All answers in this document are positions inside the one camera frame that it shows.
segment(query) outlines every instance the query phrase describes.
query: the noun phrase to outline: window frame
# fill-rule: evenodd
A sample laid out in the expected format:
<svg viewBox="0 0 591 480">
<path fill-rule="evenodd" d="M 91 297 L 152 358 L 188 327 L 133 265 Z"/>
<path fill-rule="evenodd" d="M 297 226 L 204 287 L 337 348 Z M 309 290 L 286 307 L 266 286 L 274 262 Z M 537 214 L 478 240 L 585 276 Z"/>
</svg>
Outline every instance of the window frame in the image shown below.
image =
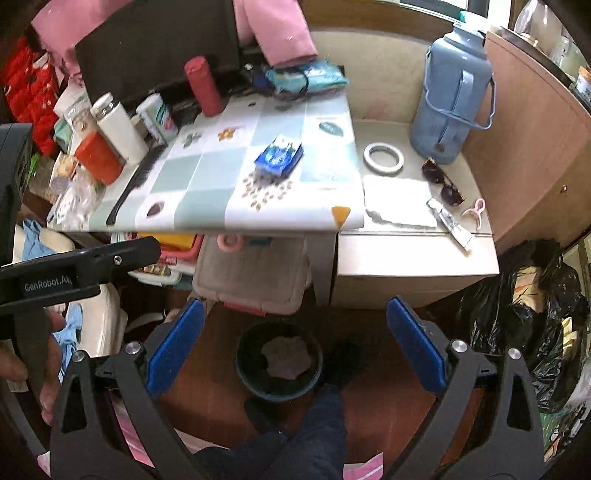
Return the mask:
<svg viewBox="0 0 591 480">
<path fill-rule="evenodd" d="M 489 1 L 490 0 L 468 0 L 468 6 L 465 10 L 486 18 L 488 17 Z M 464 10 L 453 4 L 448 4 L 444 0 L 400 0 L 400 4 L 430 10 L 456 20 L 460 18 L 460 12 Z"/>
</svg>

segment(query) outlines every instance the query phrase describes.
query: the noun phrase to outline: teal package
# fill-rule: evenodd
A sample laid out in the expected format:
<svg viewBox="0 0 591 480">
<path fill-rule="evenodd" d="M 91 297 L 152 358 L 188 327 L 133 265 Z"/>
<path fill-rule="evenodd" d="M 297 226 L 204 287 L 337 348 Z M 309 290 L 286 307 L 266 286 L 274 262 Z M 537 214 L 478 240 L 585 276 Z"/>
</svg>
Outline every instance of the teal package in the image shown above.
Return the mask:
<svg viewBox="0 0 591 480">
<path fill-rule="evenodd" d="M 269 69 L 265 73 L 275 90 L 297 93 L 306 86 L 308 92 L 318 93 L 346 86 L 349 79 L 330 60 L 313 60 L 299 67 L 289 69 Z"/>
</svg>

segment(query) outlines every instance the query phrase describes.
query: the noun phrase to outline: trash bag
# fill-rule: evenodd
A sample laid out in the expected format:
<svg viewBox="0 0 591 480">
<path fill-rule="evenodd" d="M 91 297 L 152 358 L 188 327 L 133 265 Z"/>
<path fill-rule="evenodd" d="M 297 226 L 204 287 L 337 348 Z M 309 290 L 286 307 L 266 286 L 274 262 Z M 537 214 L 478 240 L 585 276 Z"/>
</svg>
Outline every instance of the trash bag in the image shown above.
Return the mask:
<svg viewBox="0 0 591 480">
<path fill-rule="evenodd" d="M 499 258 L 498 275 L 464 290 L 456 318 L 456 335 L 469 338 L 475 351 L 502 355 L 515 347 L 522 352 L 542 413 L 559 411 L 577 384 L 589 315 L 579 276 L 563 262 L 561 252 L 560 244 L 548 239 L 511 248 Z M 533 270 L 539 293 L 528 292 L 528 301 L 516 301 L 516 282 L 527 267 L 538 267 Z M 563 321 L 568 323 L 569 317 L 578 336 L 576 353 L 565 356 Z"/>
</svg>

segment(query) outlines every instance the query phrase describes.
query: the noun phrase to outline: pink cloth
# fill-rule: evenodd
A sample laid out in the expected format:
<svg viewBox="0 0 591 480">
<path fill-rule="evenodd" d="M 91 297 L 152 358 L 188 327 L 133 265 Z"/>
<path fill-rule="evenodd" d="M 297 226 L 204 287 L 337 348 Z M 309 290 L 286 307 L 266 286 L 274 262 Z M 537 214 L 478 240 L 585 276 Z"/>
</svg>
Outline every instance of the pink cloth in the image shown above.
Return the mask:
<svg viewBox="0 0 591 480">
<path fill-rule="evenodd" d="M 51 0 L 31 22 L 51 63 L 66 76 L 79 78 L 74 46 L 131 0 Z"/>
<path fill-rule="evenodd" d="M 56 72 L 79 79 L 75 45 L 131 0 L 51 0 L 31 24 L 50 53 Z M 269 65 L 313 60 L 317 50 L 297 0 L 234 0 L 242 46 L 256 38 Z"/>
<path fill-rule="evenodd" d="M 291 67 L 318 55 L 297 0 L 234 0 L 240 45 L 256 38 L 272 67 Z"/>
</svg>

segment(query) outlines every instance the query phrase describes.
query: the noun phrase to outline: window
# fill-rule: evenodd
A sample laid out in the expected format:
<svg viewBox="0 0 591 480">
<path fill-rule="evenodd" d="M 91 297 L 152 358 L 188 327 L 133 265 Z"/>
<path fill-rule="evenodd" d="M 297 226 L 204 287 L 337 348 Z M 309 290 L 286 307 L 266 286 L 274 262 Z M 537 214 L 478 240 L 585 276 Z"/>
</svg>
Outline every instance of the window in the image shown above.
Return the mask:
<svg viewBox="0 0 591 480">
<path fill-rule="evenodd" d="M 432 10 L 456 20 L 459 20 L 462 10 L 488 17 L 489 0 L 400 0 L 400 3 Z"/>
</svg>

